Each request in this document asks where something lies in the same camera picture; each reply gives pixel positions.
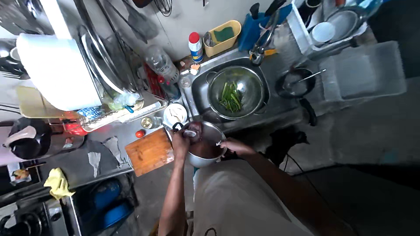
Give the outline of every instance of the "spoon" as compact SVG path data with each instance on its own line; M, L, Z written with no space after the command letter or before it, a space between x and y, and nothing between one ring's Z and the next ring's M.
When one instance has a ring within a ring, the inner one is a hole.
M322 72L324 72L324 71L326 71L327 69L323 69L322 71L319 71L319 72L317 72L317 73L315 73L315 74L313 74L313 75L310 75L310 76L308 76L308 77L306 77L306 78L304 78L304 79L301 79L301 80L298 80L298 81L293 81L293 82L290 82L290 83L288 83L287 84L287 87L288 88L291 88L293 85L295 85L295 84L297 84L297 83L300 83L300 82L302 82L302 81L304 81L304 80L306 80L306 79L309 79L309 78L312 78L312 77L314 77L314 76L316 76L316 75L318 75L318 74L320 74L320 73L322 73Z

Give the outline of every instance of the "plastic bottle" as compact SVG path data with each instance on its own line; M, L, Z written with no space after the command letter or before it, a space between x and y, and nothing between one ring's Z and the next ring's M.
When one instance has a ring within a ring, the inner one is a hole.
M193 61L200 62L203 60L203 45L197 32L192 32L188 37L188 47L191 51Z
M162 76L159 76L157 81L159 82L162 90L172 99L178 100L181 97L181 92L177 84L169 84L165 81Z
M171 58L163 48L151 45L146 49L145 61L149 67L158 75L164 77L168 85L174 85L179 81L179 70L172 63Z

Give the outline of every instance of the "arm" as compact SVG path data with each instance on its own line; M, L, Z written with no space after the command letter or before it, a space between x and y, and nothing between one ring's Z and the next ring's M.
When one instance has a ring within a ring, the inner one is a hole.
M244 158L272 188L290 212L313 233L323 236L355 235L352 229L343 224L324 205L320 196L311 194L300 183L251 147L234 139L223 142L221 147L227 147Z
M183 131L171 133L175 157L165 201L159 219L159 236L183 235L185 226L184 164L189 149L189 139Z

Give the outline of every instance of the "faucet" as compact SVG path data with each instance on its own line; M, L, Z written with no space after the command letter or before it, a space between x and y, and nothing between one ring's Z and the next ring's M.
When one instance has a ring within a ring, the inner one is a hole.
M249 51L251 55L249 59L253 66L260 66L264 59L264 51L266 47L270 44L271 38L273 37L274 29L277 26L278 17L280 15L280 10L277 9L276 12L271 15L270 19L267 22L266 27L270 27L268 36L265 37L266 33L263 33L260 38L255 43L254 47Z

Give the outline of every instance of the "red bottle cap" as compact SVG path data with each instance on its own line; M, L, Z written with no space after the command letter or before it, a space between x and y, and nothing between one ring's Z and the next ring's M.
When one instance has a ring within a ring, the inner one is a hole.
M158 76L157 78L158 78L157 79L157 82L158 83L161 83L162 84L163 82L165 82L165 78L163 76Z
M196 43L200 40L200 36L198 35L197 32L192 32L189 34L188 40L190 43Z

